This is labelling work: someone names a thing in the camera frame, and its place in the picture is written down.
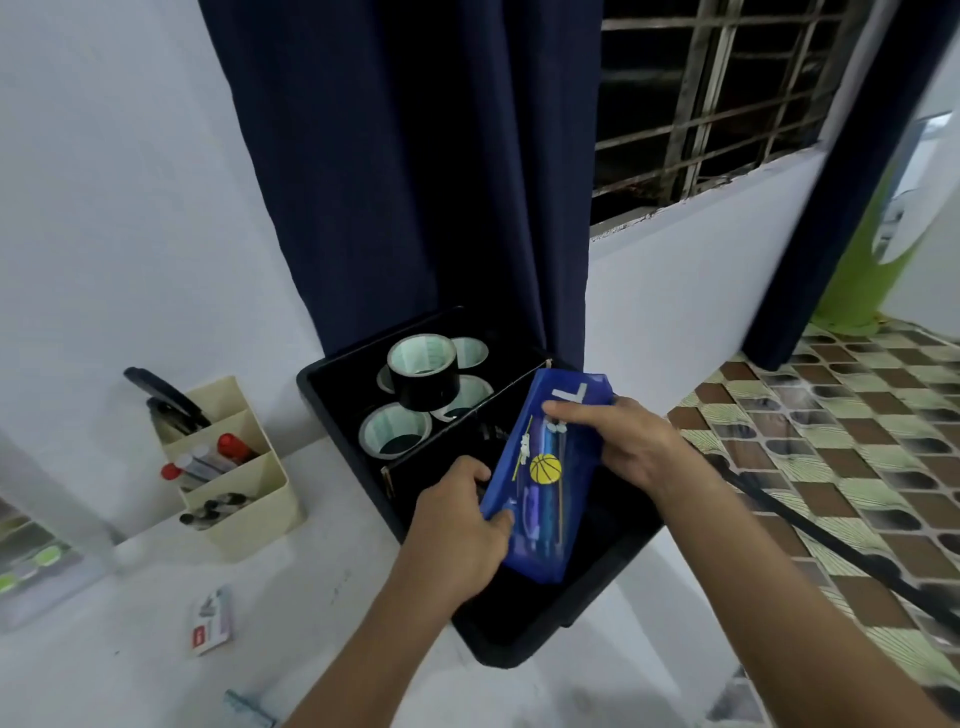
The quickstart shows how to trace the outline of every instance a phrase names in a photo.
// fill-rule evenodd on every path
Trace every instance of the pen holder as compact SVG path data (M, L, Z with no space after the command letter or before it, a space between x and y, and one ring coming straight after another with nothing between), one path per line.
M303 523L303 510L235 376L225 376L185 394L204 411L211 425L183 435L154 420L156 437L168 460L172 462L197 445L216 449L217 439L228 432L259 453L250 462L192 491L177 489L188 510L202 508L205 502L224 493L252 498L249 505L199 532L216 546L224 561L241 561Z

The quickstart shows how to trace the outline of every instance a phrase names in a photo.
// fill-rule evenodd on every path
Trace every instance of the black tape roll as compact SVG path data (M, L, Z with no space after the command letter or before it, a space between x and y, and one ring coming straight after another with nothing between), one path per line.
M396 398L414 412L430 412L460 394L457 348L445 336L419 333L396 342L387 354Z

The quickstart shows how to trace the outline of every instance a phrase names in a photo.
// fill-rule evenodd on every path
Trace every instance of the black storage box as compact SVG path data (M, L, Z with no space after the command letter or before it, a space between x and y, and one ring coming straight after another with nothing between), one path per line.
M396 400L377 387L377 373L390 347L416 333L483 341L489 355L464 374L485 379L494 394L452 423L434 418L430 436L397 459L370 457L359 445L360 426L374 409ZM502 436L513 429L534 372L544 366L571 368L522 335L456 307L385 331L311 364L298 374L297 385L380 516L402 542L418 494L437 482L459 455L473 455L491 470L496 467L506 444ZM572 624L661 526L660 515L647 496L599 468L564 582L545 586L501 567L487 589L457 610L453 624L481 664L515 667L558 627Z

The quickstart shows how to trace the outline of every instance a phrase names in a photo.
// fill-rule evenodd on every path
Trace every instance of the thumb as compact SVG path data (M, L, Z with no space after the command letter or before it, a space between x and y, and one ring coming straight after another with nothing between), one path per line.
M573 401L547 400L543 403L543 412L576 425L589 425L595 429L607 421L612 407L597 404L578 404Z
M514 512L509 508L504 508L490 519L490 525L504 539L509 539L514 530Z

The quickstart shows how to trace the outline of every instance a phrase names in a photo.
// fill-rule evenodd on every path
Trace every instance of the window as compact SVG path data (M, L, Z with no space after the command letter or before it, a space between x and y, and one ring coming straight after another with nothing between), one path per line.
M813 144L870 7L606 0L590 223L625 222Z

